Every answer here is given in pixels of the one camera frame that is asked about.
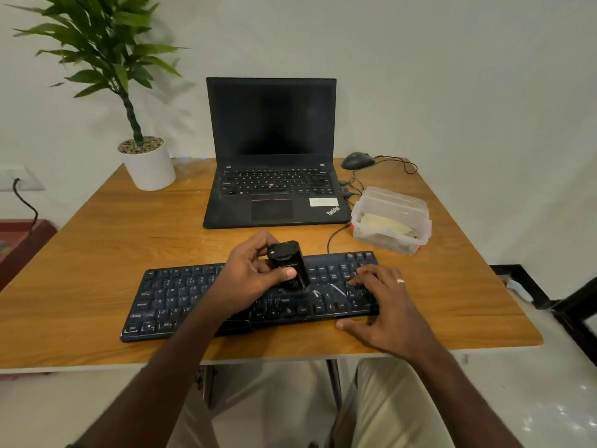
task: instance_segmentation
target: hand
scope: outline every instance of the hand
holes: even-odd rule
[[[350,333],[364,345],[407,361],[416,361],[429,347],[439,345],[427,321],[410,299],[400,271],[368,264],[359,268],[348,284],[364,285],[379,304],[372,325],[350,319],[336,321],[336,328]]]
[[[259,231],[237,245],[205,297],[214,299],[229,317],[248,308],[270,287],[296,277],[292,267],[273,269],[264,256],[278,241],[269,231]]]

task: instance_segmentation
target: wall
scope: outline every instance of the wall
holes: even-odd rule
[[[552,298],[597,275],[597,0],[161,0],[154,40],[188,46],[184,79],[136,87],[145,134],[214,156],[207,76],[338,78],[336,155],[410,157],[489,263],[522,263]],[[74,70],[10,37],[0,6],[0,162],[63,225],[130,136],[112,93],[47,87]],[[29,212],[0,194],[2,217]]]

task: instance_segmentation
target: table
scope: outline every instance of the table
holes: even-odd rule
[[[339,179],[352,172],[340,168]],[[0,370],[143,364],[163,341],[123,344],[119,334],[143,272],[224,262],[255,228],[209,230],[203,216],[215,160],[178,161],[177,180],[157,192],[133,185],[123,166],[0,293]],[[338,233],[330,251],[373,250],[379,263],[402,270],[413,300],[448,349],[536,346],[537,329],[493,274],[419,174],[399,162],[358,171],[366,186],[422,198],[433,235],[414,256],[371,247]],[[339,225],[272,227],[297,240],[303,254],[326,253]],[[288,325],[215,338],[204,361],[334,358],[372,354],[332,321]]]

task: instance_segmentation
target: beige pants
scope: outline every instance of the beige pants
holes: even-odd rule
[[[395,358],[359,361],[325,444],[329,448],[453,448],[436,406],[415,371]],[[193,387],[168,448],[217,448],[210,414]]]

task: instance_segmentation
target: black laptop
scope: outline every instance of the black laptop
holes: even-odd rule
[[[208,78],[217,171],[203,226],[345,223],[335,79]]]

